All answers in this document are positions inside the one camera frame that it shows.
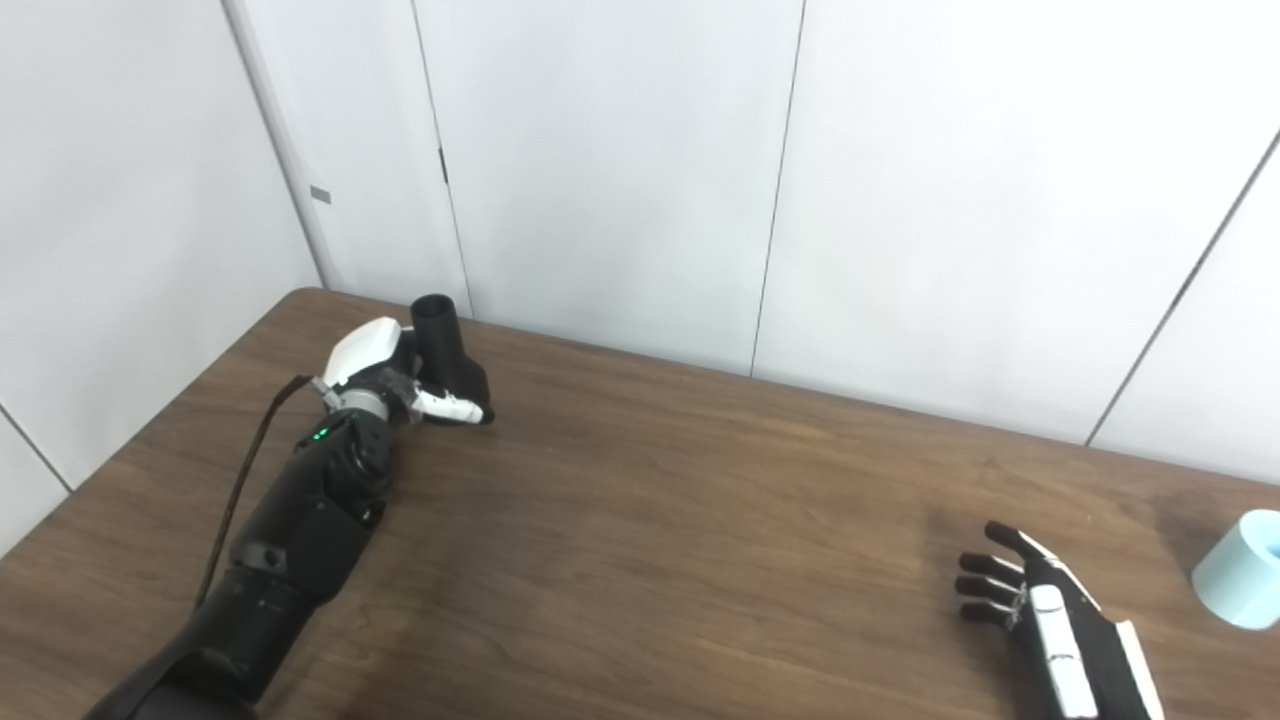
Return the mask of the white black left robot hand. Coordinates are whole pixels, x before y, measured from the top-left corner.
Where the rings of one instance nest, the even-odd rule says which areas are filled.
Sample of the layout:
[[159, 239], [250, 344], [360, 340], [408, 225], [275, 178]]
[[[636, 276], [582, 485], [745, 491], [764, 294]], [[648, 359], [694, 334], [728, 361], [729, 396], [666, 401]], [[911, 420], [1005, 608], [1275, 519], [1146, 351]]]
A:
[[360, 410], [394, 425], [492, 424], [494, 410], [444, 380], [430, 379], [413, 328], [375, 318], [342, 338], [324, 373], [310, 380], [329, 413]]

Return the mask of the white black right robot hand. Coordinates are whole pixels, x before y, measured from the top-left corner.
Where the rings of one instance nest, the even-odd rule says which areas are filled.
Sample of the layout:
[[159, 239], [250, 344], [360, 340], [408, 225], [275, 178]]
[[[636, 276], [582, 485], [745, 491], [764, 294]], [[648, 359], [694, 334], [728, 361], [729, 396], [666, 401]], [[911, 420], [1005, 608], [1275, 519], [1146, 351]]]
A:
[[960, 616], [1005, 632], [1029, 667], [1047, 719], [1164, 719], [1133, 623], [1107, 618], [1075, 573], [1027, 533], [988, 521], [988, 541], [1020, 557], [964, 552]]

